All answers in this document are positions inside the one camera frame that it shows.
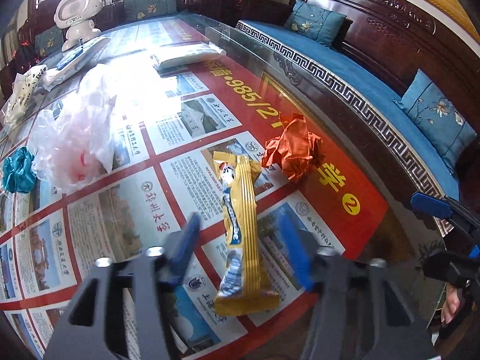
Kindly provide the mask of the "person's right hand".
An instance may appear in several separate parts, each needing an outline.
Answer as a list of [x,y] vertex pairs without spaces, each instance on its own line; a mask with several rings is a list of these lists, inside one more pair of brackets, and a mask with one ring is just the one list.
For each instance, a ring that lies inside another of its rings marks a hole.
[[456,316],[461,307],[458,288],[450,283],[446,286],[446,300],[442,305],[441,323],[448,325]]

